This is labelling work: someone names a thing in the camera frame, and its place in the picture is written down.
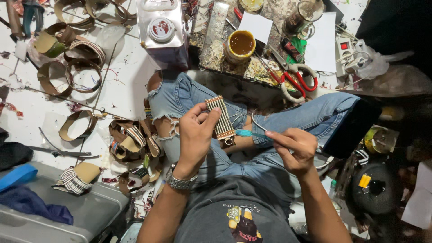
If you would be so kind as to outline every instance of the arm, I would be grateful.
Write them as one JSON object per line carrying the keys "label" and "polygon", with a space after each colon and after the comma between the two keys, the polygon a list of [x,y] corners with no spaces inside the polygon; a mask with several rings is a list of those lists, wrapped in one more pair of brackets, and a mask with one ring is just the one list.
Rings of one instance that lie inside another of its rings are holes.
{"label": "arm", "polygon": [[289,128],[279,134],[266,131],[274,140],[274,147],[281,156],[284,167],[297,176],[305,204],[306,223],[314,242],[352,242],[333,203],[327,195],[314,166],[317,139],[298,128]]}
{"label": "arm", "polygon": [[[172,173],[177,179],[189,180],[195,176],[210,149],[221,110],[215,108],[210,113],[201,113],[205,110],[206,105],[199,103],[180,118],[180,158]],[[189,190],[176,190],[165,184],[141,226],[137,242],[172,242],[188,198]]]}

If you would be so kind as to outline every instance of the black smartphone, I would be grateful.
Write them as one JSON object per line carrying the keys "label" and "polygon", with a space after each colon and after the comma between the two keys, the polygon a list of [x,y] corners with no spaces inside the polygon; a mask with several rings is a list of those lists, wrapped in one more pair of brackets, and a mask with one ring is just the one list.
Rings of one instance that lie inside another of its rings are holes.
{"label": "black smartphone", "polygon": [[347,159],[376,123],[381,112],[380,107],[358,99],[324,145],[323,152],[338,159]]}

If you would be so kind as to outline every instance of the yellow clip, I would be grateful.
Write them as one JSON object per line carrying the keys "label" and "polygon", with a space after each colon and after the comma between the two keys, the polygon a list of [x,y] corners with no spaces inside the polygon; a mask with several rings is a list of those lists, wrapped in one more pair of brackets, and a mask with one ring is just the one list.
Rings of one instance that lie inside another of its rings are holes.
{"label": "yellow clip", "polygon": [[362,179],[360,180],[359,186],[366,188],[369,185],[369,182],[371,181],[372,177],[364,174],[362,176]]}

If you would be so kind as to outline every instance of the gray t-shirt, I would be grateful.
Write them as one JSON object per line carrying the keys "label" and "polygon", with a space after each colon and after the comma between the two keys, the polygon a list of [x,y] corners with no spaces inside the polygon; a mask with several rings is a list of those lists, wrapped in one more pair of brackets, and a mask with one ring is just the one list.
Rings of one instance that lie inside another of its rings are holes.
{"label": "gray t-shirt", "polygon": [[298,243],[274,194],[246,176],[224,176],[197,188],[175,242]]}

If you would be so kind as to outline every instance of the scissors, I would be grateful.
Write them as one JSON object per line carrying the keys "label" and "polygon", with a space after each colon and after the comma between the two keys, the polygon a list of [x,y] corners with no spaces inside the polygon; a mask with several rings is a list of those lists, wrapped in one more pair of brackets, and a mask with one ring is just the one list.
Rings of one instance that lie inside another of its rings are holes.
{"label": "scissors", "polygon": [[[278,83],[280,83],[280,89],[282,90],[283,94],[285,95],[285,97],[290,100],[293,103],[301,103],[305,100],[306,98],[306,93],[305,91],[302,89],[302,87],[300,86],[300,84],[303,86],[303,88],[306,91],[314,91],[317,86],[318,86],[318,79],[317,79],[317,74],[315,71],[313,71],[308,65],[304,65],[304,64],[288,64],[286,63],[286,61],[279,55],[279,53],[277,52],[277,49],[274,48],[272,45],[269,45],[270,49],[274,55],[274,57],[276,58],[277,62],[282,66],[282,68],[285,70],[285,73],[282,74],[282,76],[280,77],[280,80],[277,79],[276,77],[273,77],[276,79],[276,81]],[[314,79],[314,87],[313,88],[309,88],[305,81],[303,80],[303,77],[301,76],[301,74],[299,73],[299,69],[303,69],[306,70],[308,73],[310,73],[310,75],[312,76],[312,78]],[[295,80],[293,80],[290,75],[288,74],[288,72],[293,72],[295,74],[295,76],[297,77],[297,79],[299,80],[298,84]],[[288,91],[286,90],[286,87],[284,85],[285,83],[285,77],[288,78],[289,82],[298,90],[302,93],[302,97],[301,98],[294,98],[292,97]]]}

